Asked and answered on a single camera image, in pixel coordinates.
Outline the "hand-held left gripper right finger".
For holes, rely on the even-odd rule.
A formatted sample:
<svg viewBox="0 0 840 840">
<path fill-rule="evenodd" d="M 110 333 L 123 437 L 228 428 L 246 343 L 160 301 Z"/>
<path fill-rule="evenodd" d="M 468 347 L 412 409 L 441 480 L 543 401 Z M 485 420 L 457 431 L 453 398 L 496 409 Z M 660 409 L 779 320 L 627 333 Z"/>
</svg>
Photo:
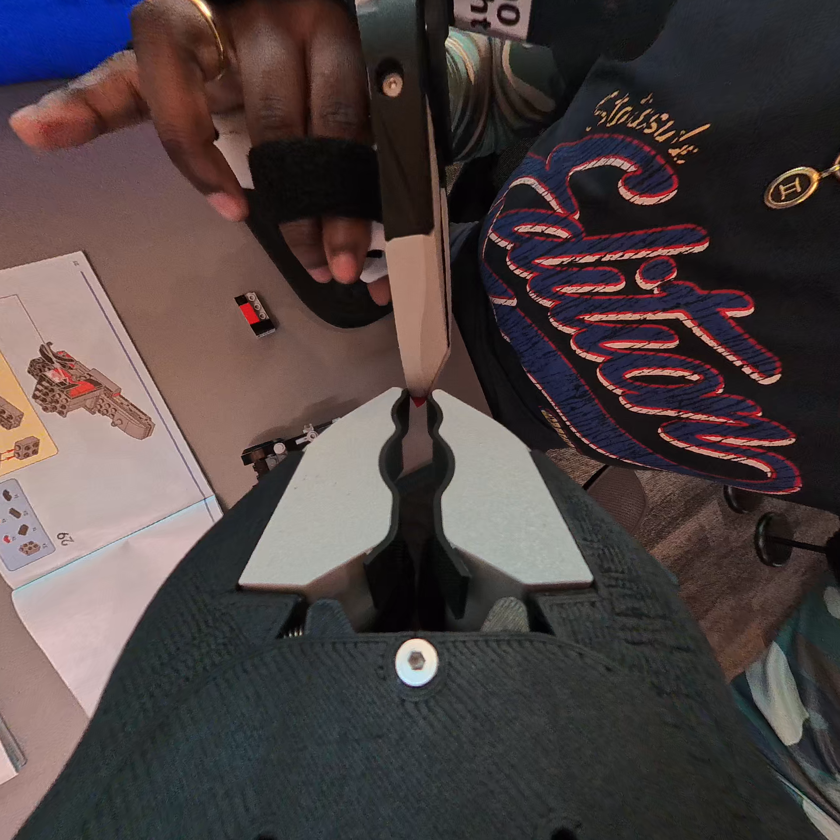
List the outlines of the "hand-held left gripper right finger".
<svg viewBox="0 0 840 840">
<path fill-rule="evenodd" d="M 594 575 L 546 482 L 553 463 L 442 390 L 427 408 L 441 481 L 434 563 L 448 618 L 486 618 L 504 597 L 590 588 Z"/>
</svg>

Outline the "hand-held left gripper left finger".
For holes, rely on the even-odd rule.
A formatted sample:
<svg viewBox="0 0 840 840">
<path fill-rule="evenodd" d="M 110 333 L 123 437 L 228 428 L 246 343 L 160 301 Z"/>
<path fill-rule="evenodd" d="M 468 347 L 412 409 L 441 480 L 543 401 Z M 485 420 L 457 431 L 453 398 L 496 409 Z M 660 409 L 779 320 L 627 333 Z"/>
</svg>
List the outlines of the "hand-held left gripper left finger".
<svg viewBox="0 0 840 840">
<path fill-rule="evenodd" d="M 374 623 L 396 583 L 384 567 L 396 544 L 410 402 L 393 387 L 305 447 L 238 579 L 242 589 L 309 605 L 334 600 L 353 629 Z"/>
</svg>

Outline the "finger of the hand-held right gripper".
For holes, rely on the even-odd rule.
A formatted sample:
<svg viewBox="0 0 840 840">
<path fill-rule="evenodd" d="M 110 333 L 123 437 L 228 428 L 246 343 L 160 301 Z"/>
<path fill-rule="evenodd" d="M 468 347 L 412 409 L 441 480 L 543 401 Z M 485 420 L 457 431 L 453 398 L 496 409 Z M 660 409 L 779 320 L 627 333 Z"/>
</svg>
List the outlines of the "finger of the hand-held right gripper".
<svg viewBox="0 0 840 840">
<path fill-rule="evenodd" d="M 448 197 L 431 110 L 426 113 L 433 228 L 385 242 L 397 343 L 406 388 L 415 394 L 434 389 L 450 355 L 453 324 Z"/>
</svg>

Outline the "partly built toy brick model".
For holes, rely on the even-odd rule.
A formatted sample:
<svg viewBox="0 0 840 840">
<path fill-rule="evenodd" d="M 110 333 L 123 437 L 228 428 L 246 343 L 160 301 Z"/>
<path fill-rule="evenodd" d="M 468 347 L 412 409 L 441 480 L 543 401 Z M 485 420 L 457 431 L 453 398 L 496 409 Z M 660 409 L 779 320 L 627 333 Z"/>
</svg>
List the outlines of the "partly built toy brick model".
<svg viewBox="0 0 840 840">
<path fill-rule="evenodd" d="M 277 437 L 260 444 L 254 444 L 242 452 L 240 456 L 242 463 L 244 466 L 252 468 L 257 477 L 261 478 L 278 467 L 289 455 L 304 450 L 337 421 L 338 418 L 336 417 L 325 423 L 308 423 L 298 434 L 291 437 Z"/>
</svg>

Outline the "small black red brick assembly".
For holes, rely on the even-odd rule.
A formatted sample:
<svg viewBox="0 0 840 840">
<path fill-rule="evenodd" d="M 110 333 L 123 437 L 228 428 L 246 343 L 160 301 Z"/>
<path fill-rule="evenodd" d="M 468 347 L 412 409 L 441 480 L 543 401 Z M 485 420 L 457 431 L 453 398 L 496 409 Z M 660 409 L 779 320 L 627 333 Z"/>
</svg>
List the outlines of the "small black red brick assembly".
<svg viewBox="0 0 840 840">
<path fill-rule="evenodd" d="M 277 330 L 275 320 L 255 291 L 247 291 L 235 297 L 234 302 L 247 321 L 251 332 L 259 339 Z"/>
</svg>

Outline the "grey desk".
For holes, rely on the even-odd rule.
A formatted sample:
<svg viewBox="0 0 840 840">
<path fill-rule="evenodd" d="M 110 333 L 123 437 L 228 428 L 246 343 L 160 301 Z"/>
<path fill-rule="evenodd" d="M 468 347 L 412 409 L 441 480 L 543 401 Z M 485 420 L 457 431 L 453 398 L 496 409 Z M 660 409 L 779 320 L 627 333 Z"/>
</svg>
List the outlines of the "grey desk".
<svg viewBox="0 0 840 840">
<path fill-rule="evenodd" d="M 393 316 L 361 329 L 316 318 L 149 124 L 73 150 L 24 146 L 7 118 L 54 86 L 2 88 L 2 267 L 85 252 L 223 511 L 255 484 L 244 448 L 404 384 Z M 235 304 L 247 291 L 276 322 L 265 338 Z"/>
</svg>

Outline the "person's right hand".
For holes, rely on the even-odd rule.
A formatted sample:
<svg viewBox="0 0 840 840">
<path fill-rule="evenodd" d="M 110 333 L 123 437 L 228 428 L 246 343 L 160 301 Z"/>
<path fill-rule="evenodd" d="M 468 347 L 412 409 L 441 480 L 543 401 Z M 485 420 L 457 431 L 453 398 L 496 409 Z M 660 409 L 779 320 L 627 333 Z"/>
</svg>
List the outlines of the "person's right hand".
<svg viewBox="0 0 840 840">
<path fill-rule="evenodd" d="M 253 147 L 317 136 L 371 142 L 355 23 L 339 2 L 140 2 L 132 48 L 17 110 L 36 151 L 81 146 L 151 121 L 178 171 L 224 218 L 248 214 L 216 146 L 214 114 L 243 109 Z"/>
</svg>

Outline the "open instruction booklet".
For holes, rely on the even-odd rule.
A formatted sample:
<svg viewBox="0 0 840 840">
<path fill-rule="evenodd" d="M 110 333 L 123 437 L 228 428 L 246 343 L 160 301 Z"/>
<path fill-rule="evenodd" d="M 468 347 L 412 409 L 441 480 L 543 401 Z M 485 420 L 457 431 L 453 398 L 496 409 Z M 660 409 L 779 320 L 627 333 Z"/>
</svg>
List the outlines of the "open instruction booklet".
<svg viewBox="0 0 840 840">
<path fill-rule="evenodd" d="M 222 512 L 81 252 L 1 272 L 2 578 L 88 716 Z"/>
</svg>

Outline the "chair caster base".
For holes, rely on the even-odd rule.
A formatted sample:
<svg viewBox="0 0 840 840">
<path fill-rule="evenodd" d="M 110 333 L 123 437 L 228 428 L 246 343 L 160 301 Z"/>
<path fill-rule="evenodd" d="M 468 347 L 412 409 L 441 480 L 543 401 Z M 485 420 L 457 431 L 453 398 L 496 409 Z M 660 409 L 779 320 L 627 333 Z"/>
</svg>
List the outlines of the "chair caster base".
<svg viewBox="0 0 840 840">
<path fill-rule="evenodd" d="M 755 492 L 724 486 L 723 499 L 728 508 L 740 515 L 758 512 L 762 497 Z M 794 550 L 821 554 L 831 571 L 836 583 L 839 582 L 839 531 L 825 541 L 824 545 L 794 539 L 794 531 L 789 519 L 779 513 L 764 512 L 753 531 L 753 547 L 759 561 L 771 568 L 780 568 L 791 559 Z"/>
</svg>

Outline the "person's camouflage trousers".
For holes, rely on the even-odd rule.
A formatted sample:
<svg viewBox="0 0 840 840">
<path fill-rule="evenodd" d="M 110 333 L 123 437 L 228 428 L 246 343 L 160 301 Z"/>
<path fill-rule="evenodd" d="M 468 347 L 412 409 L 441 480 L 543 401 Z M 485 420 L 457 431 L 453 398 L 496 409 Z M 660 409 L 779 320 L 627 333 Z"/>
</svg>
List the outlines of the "person's camouflage trousers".
<svg viewBox="0 0 840 840">
<path fill-rule="evenodd" d="M 753 740 L 825 838 L 839 838 L 839 589 L 826 573 L 731 683 Z"/>
</svg>

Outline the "blue plastic bin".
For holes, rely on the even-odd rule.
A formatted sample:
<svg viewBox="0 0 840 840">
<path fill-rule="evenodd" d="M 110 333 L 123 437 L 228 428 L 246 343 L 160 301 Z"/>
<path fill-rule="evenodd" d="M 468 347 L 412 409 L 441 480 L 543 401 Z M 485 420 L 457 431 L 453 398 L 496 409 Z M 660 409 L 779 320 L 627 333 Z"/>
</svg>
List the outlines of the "blue plastic bin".
<svg viewBox="0 0 840 840">
<path fill-rule="evenodd" d="M 2 86 L 77 77 L 125 49 L 135 1 L 2 1 Z"/>
</svg>

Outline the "gold pendant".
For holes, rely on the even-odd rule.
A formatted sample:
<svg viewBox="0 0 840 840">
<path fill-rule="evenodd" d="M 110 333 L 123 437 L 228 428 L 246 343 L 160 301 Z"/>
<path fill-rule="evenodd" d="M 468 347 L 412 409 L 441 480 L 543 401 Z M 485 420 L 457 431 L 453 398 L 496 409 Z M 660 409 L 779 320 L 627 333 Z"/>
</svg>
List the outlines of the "gold pendant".
<svg viewBox="0 0 840 840">
<path fill-rule="evenodd" d="M 839 180 L 839 155 L 824 170 L 799 165 L 776 176 L 763 192 L 763 204 L 774 211 L 797 207 L 831 179 Z"/>
</svg>

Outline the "closed instruction booklet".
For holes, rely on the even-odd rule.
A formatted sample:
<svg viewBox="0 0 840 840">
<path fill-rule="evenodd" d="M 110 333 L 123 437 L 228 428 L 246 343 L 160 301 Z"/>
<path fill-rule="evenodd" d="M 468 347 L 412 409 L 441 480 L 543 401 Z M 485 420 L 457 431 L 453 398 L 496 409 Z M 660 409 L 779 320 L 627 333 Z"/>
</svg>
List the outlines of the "closed instruction booklet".
<svg viewBox="0 0 840 840">
<path fill-rule="evenodd" d="M 1 738 L 1 773 L 0 784 L 5 784 L 17 777 L 26 765 L 26 757 L 18 745 L 5 719 L 0 720 Z"/>
</svg>

